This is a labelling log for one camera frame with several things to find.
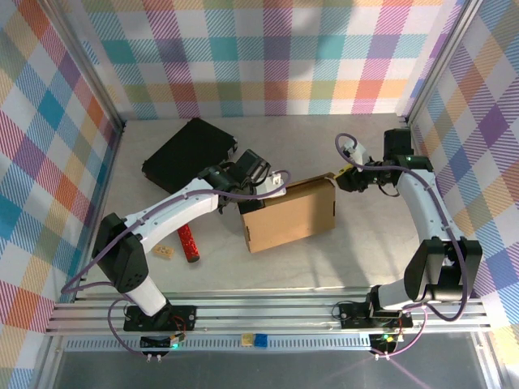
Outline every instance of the black box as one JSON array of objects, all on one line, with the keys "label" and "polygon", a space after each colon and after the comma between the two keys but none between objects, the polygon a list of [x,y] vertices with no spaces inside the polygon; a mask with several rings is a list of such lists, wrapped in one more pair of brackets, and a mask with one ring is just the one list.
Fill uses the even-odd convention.
[{"label": "black box", "polygon": [[195,118],[143,163],[146,178],[173,194],[209,166],[227,161],[238,149],[236,138]]}]

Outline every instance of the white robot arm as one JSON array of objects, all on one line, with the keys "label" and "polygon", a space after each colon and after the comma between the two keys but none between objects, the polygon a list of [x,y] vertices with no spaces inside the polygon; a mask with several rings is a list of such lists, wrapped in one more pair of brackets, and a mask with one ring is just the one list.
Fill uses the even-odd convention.
[{"label": "white robot arm", "polygon": [[236,164],[205,169],[178,193],[143,211],[120,219],[115,214],[101,222],[93,255],[98,255],[121,231],[130,229],[98,262],[114,287],[126,294],[148,317],[168,302],[148,274],[146,253],[183,225],[206,213],[222,209],[231,197],[276,197],[285,193],[280,173],[247,150]]},{"label": "white robot arm", "polygon": [[[352,310],[356,310],[357,314],[362,311],[365,318],[374,318],[377,314],[385,318],[399,317],[401,310],[413,303],[460,301],[464,293],[470,295],[482,248],[478,241],[467,240],[454,224],[440,197],[431,162],[425,156],[414,156],[410,130],[385,132],[382,161],[366,157],[364,147],[351,135],[346,136],[350,138],[344,146],[340,146],[338,137],[336,139],[337,150],[350,161],[336,176],[337,185],[349,192],[363,192],[369,185],[381,189],[392,184],[410,210],[420,246],[405,269],[403,279],[373,287],[363,307],[344,305],[342,308],[348,310],[345,316],[351,318]],[[362,169],[357,166],[360,156]],[[461,255],[455,246],[460,248]]]}]

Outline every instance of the plaid wall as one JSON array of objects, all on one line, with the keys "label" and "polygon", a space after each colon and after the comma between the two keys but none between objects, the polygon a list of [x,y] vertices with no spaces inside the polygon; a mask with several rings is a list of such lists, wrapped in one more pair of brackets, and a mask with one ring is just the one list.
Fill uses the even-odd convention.
[{"label": "plaid wall", "polygon": [[62,0],[119,112],[139,119],[395,112],[447,3]]},{"label": "plaid wall", "polygon": [[519,0],[486,0],[415,123],[454,220],[483,245],[476,291],[519,366]]},{"label": "plaid wall", "polygon": [[0,0],[0,387],[26,387],[115,133],[36,0]]},{"label": "plaid wall", "polygon": [[422,89],[423,83],[427,79],[427,76],[431,72],[432,66],[434,65],[438,55],[440,54],[442,48],[444,47],[445,42],[447,41],[448,34],[451,32],[451,29],[454,26],[454,23],[457,20],[457,17],[460,14],[461,8],[465,0],[456,0],[456,5],[450,11],[450,14],[447,19],[447,23],[445,23],[443,29],[441,30],[440,36],[436,41],[433,50],[430,52],[429,57],[427,59],[426,65],[422,69],[422,73],[418,77],[418,81],[414,84],[413,91],[411,92],[410,98],[407,101],[403,101],[405,103],[405,108],[401,113],[402,116],[408,116],[411,108],[413,107],[420,90]]}]

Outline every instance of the brown cardboard box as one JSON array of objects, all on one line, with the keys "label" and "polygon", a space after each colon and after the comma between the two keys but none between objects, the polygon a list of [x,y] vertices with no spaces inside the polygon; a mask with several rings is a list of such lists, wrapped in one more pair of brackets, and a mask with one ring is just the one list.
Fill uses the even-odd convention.
[{"label": "brown cardboard box", "polygon": [[335,228],[335,186],[332,174],[295,182],[286,194],[265,199],[265,208],[242,215],[251,253]]}]

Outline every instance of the black mounting bracket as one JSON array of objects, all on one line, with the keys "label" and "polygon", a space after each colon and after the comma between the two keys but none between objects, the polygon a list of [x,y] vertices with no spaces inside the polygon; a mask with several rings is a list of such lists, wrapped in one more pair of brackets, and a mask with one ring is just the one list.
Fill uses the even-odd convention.
[{"label": "black mounting bracket", "polygon": [[125,316],[123,329],[126,332],[193,331],[196,323],[196,306],[168,304],[153,316],[147,316],[138,306],[129,306]]},{"label": "black mounting bracket", "polygon": [[412,328],[413,319],[401,311],[374,311],[370,302],[346,302],[339,304],[341,328]]}]

